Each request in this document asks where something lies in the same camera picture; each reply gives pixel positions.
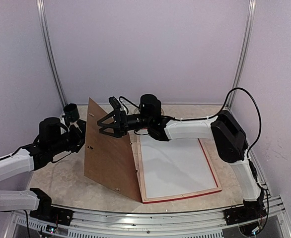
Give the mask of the brown backing board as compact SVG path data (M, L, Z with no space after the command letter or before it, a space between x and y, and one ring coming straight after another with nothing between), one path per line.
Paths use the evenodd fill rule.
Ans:
M137 202L142 202L136 166L128 135L114 138L101 134L97 121L107 113L88 100L84 175Z

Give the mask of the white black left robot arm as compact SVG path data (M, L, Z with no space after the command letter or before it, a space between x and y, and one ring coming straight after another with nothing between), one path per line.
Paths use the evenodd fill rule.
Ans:
M64 124L59 118L46 118L39 123L39 134L33 143L19 147L0 158L0 182L18 174L39 170L54 162L63 152L78 153L85 143L86 121ZM49 221L56 216L51 198L42 190L0 190L0 212L28 210Z

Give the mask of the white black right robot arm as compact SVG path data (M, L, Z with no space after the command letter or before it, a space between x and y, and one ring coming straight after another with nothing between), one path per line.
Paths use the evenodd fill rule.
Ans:
M128 131L147 129L148 135L162 142L176 139L211 139L218 156L232 167L242 189L243 206L226 210L229 217L238 215L245 220L264 217L269 213L269 201L258 173L250 160L246 133L231 112L221 108L215 115L204 118L177 119L161 112L161 101L153 94L144 94L137 114L128 114L120 99L109 98L113 110L97 121L101 134L121 138Z

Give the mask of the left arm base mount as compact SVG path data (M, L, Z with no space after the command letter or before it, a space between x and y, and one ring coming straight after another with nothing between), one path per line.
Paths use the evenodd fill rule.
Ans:
M37 210L30 211L30 216L56 225L69 226L73 218L73 211L50 204L44 204L39 205Z

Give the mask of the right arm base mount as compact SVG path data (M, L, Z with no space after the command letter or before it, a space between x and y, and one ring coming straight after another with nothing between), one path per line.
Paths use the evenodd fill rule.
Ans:
M248 207L245 205L225 209L223 213L228 226L259 219L267 215L265 208Z

